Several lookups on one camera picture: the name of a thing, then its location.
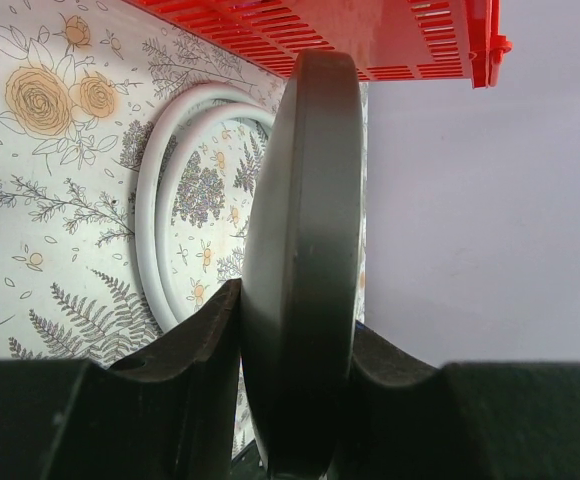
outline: gray wall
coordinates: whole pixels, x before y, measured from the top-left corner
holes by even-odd
[[[580,359],[580,1],[501,3],[498,87],[370,88],[366,321],[435,365]]]

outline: tablecloth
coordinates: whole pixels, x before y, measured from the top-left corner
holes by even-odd
[[[273,113],[284,89],[118,0],[0,1],[0,358],[107,366],[161,334],[136,268],[137,172],[164,106],[207,81],[242,88]],[[170,233],[189,314],[241,274],[266,140],[254,123],[226,122],[198,139],[187,163]],[[252,438],[241,377],[233,454]]]

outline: white surface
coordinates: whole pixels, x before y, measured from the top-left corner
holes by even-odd
[[[502,9],[498,87],[370,88],[366,322],[435,365],[580,359],[580,2]]]

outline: red plastic basket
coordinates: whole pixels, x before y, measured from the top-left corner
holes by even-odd
[[[288,77],[304,48],[353,56],[359,80],[495,86],[512,44],[499,0],[125,0]]]

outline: wall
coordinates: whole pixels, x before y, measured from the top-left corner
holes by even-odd
[[[370,88],[366,321],[435,365],[580,359],[580,2],[502,9],[497,88]]]

